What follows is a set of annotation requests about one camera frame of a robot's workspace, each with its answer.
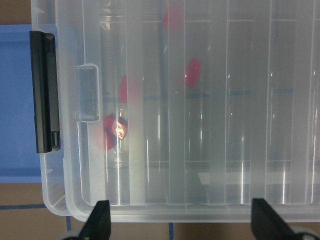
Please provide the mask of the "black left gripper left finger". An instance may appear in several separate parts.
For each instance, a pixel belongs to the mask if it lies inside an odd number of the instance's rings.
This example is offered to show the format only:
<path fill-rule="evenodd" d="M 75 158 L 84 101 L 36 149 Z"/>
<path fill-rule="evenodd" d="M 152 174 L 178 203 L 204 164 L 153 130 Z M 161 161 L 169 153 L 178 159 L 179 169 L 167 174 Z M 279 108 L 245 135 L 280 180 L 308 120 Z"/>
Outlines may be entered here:
<path fill-rule="evenodd" d="M 81 229 L 79 240 L 109 240 L 111 236 L 110 202 L 100 200 Z"/>

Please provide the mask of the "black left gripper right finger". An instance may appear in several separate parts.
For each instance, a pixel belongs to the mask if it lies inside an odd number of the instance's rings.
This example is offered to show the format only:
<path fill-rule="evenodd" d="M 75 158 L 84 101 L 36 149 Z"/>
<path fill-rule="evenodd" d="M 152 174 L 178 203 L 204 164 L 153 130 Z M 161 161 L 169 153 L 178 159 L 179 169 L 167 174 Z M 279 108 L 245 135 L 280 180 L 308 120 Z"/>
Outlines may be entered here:
<path fill-rule="evenodd" d="M 251 203 L 251 231 L 256 240 L 302 240 L 263 198 Z"/>

